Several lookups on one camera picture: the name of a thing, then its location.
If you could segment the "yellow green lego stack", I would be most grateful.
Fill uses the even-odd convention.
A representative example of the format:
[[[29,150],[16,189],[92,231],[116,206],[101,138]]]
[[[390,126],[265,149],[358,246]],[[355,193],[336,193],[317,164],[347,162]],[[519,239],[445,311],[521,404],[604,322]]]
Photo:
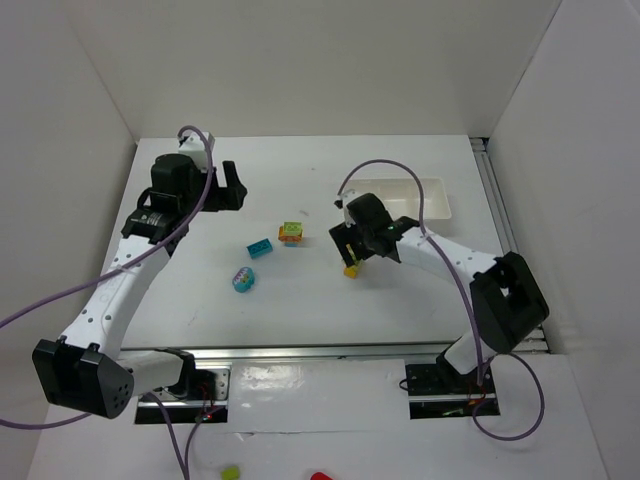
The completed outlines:
[[[350,251],[350,257],[352,264],[344,267],[343,274],[350,279],[356,279],[360,271],[362,261],[357,259],[356,255],[352,251]]]

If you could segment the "teal rounded lego piece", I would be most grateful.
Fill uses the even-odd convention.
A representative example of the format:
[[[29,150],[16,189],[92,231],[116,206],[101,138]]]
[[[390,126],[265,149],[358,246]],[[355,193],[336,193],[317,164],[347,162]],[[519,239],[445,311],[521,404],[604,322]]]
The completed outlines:
[[[250,267],[242,267],[232,279],[233,289],[238,293],[248,292],[255,283],[255,273]]]

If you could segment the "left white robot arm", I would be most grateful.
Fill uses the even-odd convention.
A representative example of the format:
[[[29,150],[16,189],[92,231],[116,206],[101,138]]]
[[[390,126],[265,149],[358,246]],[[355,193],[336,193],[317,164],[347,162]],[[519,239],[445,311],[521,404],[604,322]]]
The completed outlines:
[[[125,333],[151,283],[186,236],[193,212],[238,211],[247,195],[234,162],[222,164],[225,182],[200,171],[191,157],[165,154],[151,168],[151,185],[127,217],[109,267],[76,319],[57,340],[42,339],[32,360],[47,401],[104,418],[119,416],[134,397],[158,389],[185,399],[211,384],[192,354],[158,348],[129,358]]]

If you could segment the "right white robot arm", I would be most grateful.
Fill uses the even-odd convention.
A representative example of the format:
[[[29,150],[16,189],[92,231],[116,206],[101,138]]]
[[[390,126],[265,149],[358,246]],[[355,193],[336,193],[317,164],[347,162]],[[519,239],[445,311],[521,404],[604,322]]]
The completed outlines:
[[[394,220],[372,193],[343,193],[335,205],[342,223],[329,234],[348,267],[378,256],[449,280],[471,314],[470,330],[438,357],[445,381],[484,377],[498,355],[511,353],[549,316],[549,306],[525,259],[472,250],[406,216]]]

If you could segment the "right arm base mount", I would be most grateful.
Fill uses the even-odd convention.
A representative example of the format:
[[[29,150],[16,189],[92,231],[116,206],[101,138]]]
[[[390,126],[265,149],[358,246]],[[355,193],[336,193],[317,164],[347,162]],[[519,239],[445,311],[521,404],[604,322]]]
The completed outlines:
[[[435,364],[407,364],[398,386],[408,395],[411,420],[471,417],[476,406],[479,416],[499,416],[491,370],[484,373],[481,386],[475,381],[474,374],[444,380]]]

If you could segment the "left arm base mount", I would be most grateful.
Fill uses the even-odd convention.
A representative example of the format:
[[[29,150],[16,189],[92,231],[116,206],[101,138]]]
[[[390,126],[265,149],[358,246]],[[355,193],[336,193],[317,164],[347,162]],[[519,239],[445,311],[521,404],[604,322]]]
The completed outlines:
[[[214,365],[200,370],[186,393],[164,387],[154,391],[173,424],[223,424],[228,420],[231,369]]]

